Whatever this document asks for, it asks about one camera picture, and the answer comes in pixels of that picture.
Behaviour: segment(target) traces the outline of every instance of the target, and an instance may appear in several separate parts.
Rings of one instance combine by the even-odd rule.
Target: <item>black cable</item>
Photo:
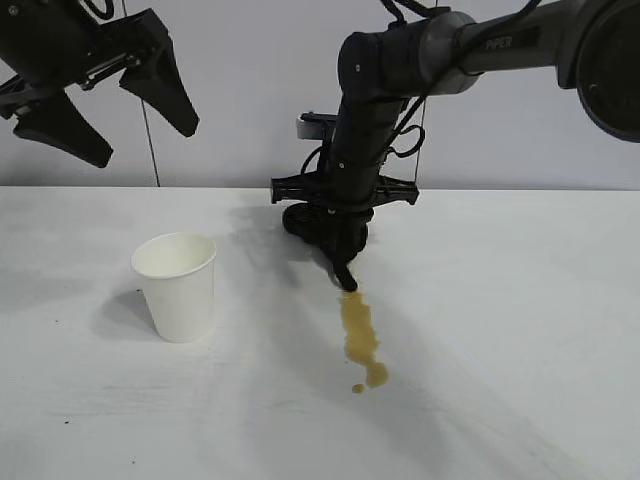
[[[452,68],[458,67],[464,61],[467,55],[469,55],[473,50],[482,45],[485,41],[487,41],[487,39],[491,38],[491,35],[493,35],[497,30],[501,30],[505,27],[521,21],[532,11],[534,11],[541,2],[542,0],[529,0],[529,2],[519,12],[507,17],[502,22],[498,22],[495,25],[487,28],[480,35],[478,35],[476,38],[472,39],[469,43],[462,47],[462,49],[460,49],[460,51],[456,53],[451,63],[440,70],[440,72],[434,76],[433,81],[431,82],[431,85],[429,85],[427,90],[415,102],[413,102],[413,105],[409,107],[409,110],[407,111],[405,116],[402,118],[402,120],[400,120],[400,123],[398,123],[393,132],[391,132],[391,135],[389,136],[387,141],[384,142],[380,150],[371,158],[370,162],[374,162],[376,159],[380,158],[388,151],[393,142],[395,142],[398,136],[402,134],[411,118],[413,118],[418,109],[427,100],[431,89],[438,85],[438,83],[440,83],[444,79],[444,77]]]
[[[93,13],[100,20],[111,20],[116,14],[113,0],[104,0],[104,11],[96,7],[96,4],[93,3],[93,0],[82,0],[82,2],[87,6],[89,10],[91,10],[91,13]]]
[[[407,21],[404,19],[404,15],[393,0],[380,0],[380,2],[382,3],[382,5],[384,5],[384,8],[386,8],[391,15],[396,17],[396,22],[398,24],[405,25],[407,23]]]
[[[300,169],[300,175],[304,175],[306,173],[307,167],[309,167],[309,164],[311,163],[311,160],[313,160],[313,157],[315,157],[321,151],[322,151],[322,146],[316,148],[313,152],[311,152],[311,155],[309,155],[307,159],[304,161],[304,163],[302,164],[302,168]]]
[[[418,3],[416,0],[395,0],[396,3],[402,5],[404,8],[411,10],[416,15],[419,15],[424,18],[432,18],[437,16],[440,13],[443,13],[445,10],[449,10],[448,7],[443,7],[442,9],[437,5],[435,7],[427,7]]]

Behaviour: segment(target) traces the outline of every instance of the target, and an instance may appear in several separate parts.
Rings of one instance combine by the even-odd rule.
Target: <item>cup rim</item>
[[[135,267],[134,259],[136,258],[136,255],[138,255],[142,249],[147,247],[150,243],[155,242],[156,240],[160,240],[160,239],[166,238],[166,237],[173,237],[173,236],[177,236],[177,235],[192,235],[192,236],[195,236],[195,237],[200,237],[200,238],[206,239],[206,240],[210,241],[213,244],[213,253],[202,264],[198,265],[195,268],[192,268],[191,270],[187,270],[186,272],[179,273],[178,275],[146,275],[146,274],[142,273],[140,270],[138,270]],[[217,255],[218,255],[218,244],[216,243],[216,241],[212,237],[209,237],[207,235],[203,235],[201,233],[172,232],[172,233],[165,233],[164,235],[159,235],[159,236],[154,237],[154,238],[152,238],[150,240],[147,240],[142,245],[140,245],[138,248],[136,248],[136,250],[131,255],[131,258],[129,259],[129,265],[131,266],[131,270],[133,270],[135,273],[137,273],[138,275],[140,275],[143,278],[148,278],[150,280],[173,280],[173,279],[176,279],[176,278],[186,277],[187,275],[192,275],[192,274],[202,270],[203,268],[206,268],[208,265],[210,265],[215,260]]]

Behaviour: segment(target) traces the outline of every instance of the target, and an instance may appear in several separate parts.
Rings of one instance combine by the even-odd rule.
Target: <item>coffee spill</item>
[[[361,293],[345,293],[342,297],[342,324],[347,332],[344,351],[352,362],[367,369],[366,384],[376,388],[389,381],[389,372],[382,362],[376,361],[380,342],[371,323],[371,307],[364,303]],[[363,385],[354,385],[353,393],[362,393]]]

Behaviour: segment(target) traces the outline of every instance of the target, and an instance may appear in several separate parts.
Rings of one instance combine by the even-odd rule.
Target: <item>hanging cable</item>
[[[84,3],[87,8],[91,10],[91,13],[93,13],[100,20],[111,20],[116,14],[113,0],[104,0],[104,11],[96,7],[96,4],[93,3],[93,0],[82,0],[82,3]]]
[[[460,51],[454,56],[453,60],[449,65],[440,70],[440,72],[435,75],[431,85],[426,89],[426,91],[409,107],[405,116],[400,120],[400,123],[396,126],[396,128],[391,132],[389,138],[382,145],[380,150],[376,152],[376,154],[371,158],[370,162],[373,163],[376,159],[383,157],[385,153],[389,150],[389,147],[396,141],[398,136],[402,134],[407,124],[411,121],[416,112],[420,109],[420,107],[424,104],[424,102],[429,97],[431,90],[438,85],[442,81],[442,79],[449,73],[452,68],[456,68],[460,66],[460,64],[464,61],[464,59],[469,55],[472,51],[482,45],[487,39],[491,38],[491,36],[498,30],[502,30],[503,28],[509,27],[513,25],[525,17],[527,17],[531,12],[533,12],[542,0],[529,0],[529,2],[517,13],[507,17],[502,22],[498,22],[495,25],[487,28],[476,38],[467,43],[464,47],[460,49]]]
[[[382,5],[384,5],[384,8],[386,8],[391,15],[396,17],[397,25],[407,24],[407,21],[404,19],[404,15],[402,14],[398,6],[394,3],[394,0],[380,0],[380,2],[382,3]]]

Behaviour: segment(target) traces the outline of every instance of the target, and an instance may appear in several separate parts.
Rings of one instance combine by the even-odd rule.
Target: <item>wire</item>
[[[416,0],[394,0],[396,3],[402,5],[404,8],[411,10],[416,15],[419,15],[424,18],[433,18],[437,16],[439,13],[443,13],[440,11],[441,9],[436,7],[427,7],[418,3]]]
[[[420,109],[420,107],[425,103],[425,101],[429,97],[429,94],[431,93],[431,90],[442,81],[442,79],[447,75],[447,73],[449,73],[452,68],[458,67],[467,55],[469,55],[473,50],[482,45],[488,38],[491,37],[491,35],[494,34],[494,32],[519,22],[527,15],[529,15],[533,10],[535,10],[541,2],[542,0],[529,0],[529,2],[519,12],[507,17],[506,19],[496,23],[495,25],[492,25],[491,27],[484,30],[476,38],[472,39],[469,43],[464,45],[460,49],[460,51],[456,53],[451,63],[440,70],[440,72],[438,72],[434,76],[433,81],[431,82],[431,85],[429,85],[427,90],[415,102],[413,102],[413,105],[409,107],[409,110],[407,110],[405,116],[402,118],[402,120],[400,120],[400,123],[398,123],[393,132],[391,132],[391,135],[389,136],[387,141],[384,142],[380,150],[376,152],[376,154],[370,159],[370,162],[375,162],[378,158],[382,157],[387,152],[393,142],[395,142],[398,136],[402,134],[405,127],[411,121],[418,109]]]
[[[116,14],[113,0],[104,0],[104,11],[96,7],[96,4],[93,3],[93,0],[82,0],[82,2],[87,6],[89,10],[91,10],[91,13],[93,13],[100,20],[111,20]]]
[[[125,18],[129,16],[129,12],[127,11],[127,4],[125,0],[121,0],[122,3],[122,13],[124,13]],[[149,116],[147,115],[147,106],[144,103],[144,100],[140,99],[140,106],[142,107],[142,118],[144,120],[144,126],[147,133],[147,141],[149,143],[149,152],[151,154],[151,162],[153,163],[153,173],[156,179],[156,187],[162,187],[160,183],[160,173],[158,172],[158,160],[156,158],[156,149],[153,146],[153,139],[151,138],[151,125],[149,124]]]
[[[402,14],[398,6],[394,3],[394,0],[380,0],[380,2],[382,3],[382,5],[384,5],[384,8],[386,8],[391,15],[396,17],[396,22],[399,25],[406,25],[407,21],[404,19],[404,15]]]
[[[309,155],[307,157],[307,159],[304,161],[304,163],[302,164],[302,168],[300,169],[300,175],[304,175],[305,172],[307,171],[307,167],[309,167],[309,164],[311,163],[311,160],[313,160],[313,157],[315,157],[317,154],[319,154],[322,151],[322,147],[318,147],[316,148],[313,152],[311,152],[311,155]]]
[[[422,104],[422,121],[420,122],[420,126],[423,128],[423,130],[424,130],[424,117],[425,117],[426,113],[427,113],[427,104],[423,103]],[[415,183],[415,184],[418,183],[418,170],[420,170],[420,159],[421,158],[422,158],[422,148],[420,150],[418,150],[418,158],[416,159],[416,171],[414,172],[414,176],[413,176],[413,183]]]

